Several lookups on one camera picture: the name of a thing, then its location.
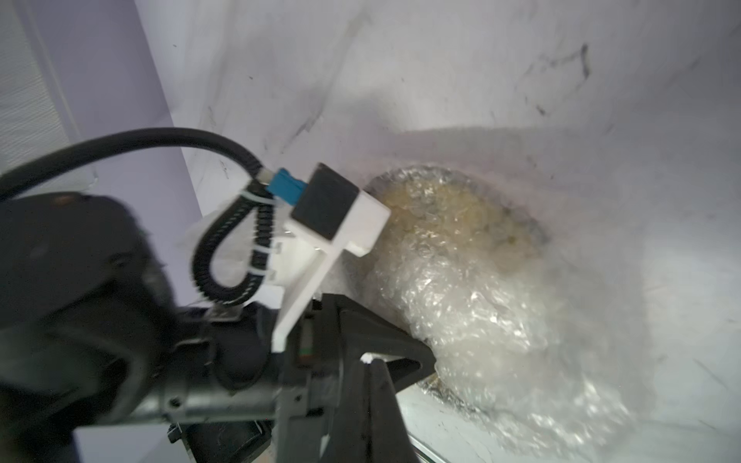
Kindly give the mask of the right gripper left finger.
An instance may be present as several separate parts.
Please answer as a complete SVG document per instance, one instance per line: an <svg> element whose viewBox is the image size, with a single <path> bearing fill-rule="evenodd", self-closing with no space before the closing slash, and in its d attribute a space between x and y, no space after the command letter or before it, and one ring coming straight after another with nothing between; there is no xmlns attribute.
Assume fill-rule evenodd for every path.
<svg viewBox="0 0 741 463"><path fill-rule="evenodd" d="M320 462L369 461L369 366L357 361L349 370Z"/></svg>

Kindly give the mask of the dark yellow patterned plate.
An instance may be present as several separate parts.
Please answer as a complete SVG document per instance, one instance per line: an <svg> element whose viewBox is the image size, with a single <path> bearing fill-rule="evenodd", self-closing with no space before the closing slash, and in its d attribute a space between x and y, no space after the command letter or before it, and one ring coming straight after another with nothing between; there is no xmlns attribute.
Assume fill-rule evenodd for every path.
<svg viewBox="0 0 741 463"><path fill-rule="evenodd" d="M540 240L452 172L403 172L377 196L391 218L360 262L359 295L432 348L457 399L480 410L503 405L522 382L522 358L552 338Z"/></svg>

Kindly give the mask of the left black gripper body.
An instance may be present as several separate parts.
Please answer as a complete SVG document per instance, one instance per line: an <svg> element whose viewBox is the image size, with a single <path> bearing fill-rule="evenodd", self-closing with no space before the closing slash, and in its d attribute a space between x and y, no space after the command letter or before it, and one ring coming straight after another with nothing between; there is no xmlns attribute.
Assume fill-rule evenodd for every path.
<svg viewBox="0 0 741 463"><path fill-rule="evenodd" d="M431 350L351 299L309 303L274 353L277 318L244 309L191 308L163 372L168 438L193 462L320 462L357 362L386 364L396 395L433 374Z"/></svg>

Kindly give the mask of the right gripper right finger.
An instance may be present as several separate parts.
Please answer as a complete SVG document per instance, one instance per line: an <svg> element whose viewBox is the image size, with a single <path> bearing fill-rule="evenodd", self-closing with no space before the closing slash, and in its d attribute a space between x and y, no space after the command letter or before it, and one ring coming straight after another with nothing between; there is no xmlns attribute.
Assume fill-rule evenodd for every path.
<svg viewBox="0 0 741 463"><path fill-rule="evenodd" d="M414 446L409 440L396 390L386 364L376 359L368 364L368 370L368 461L419 462Z"/></svg>

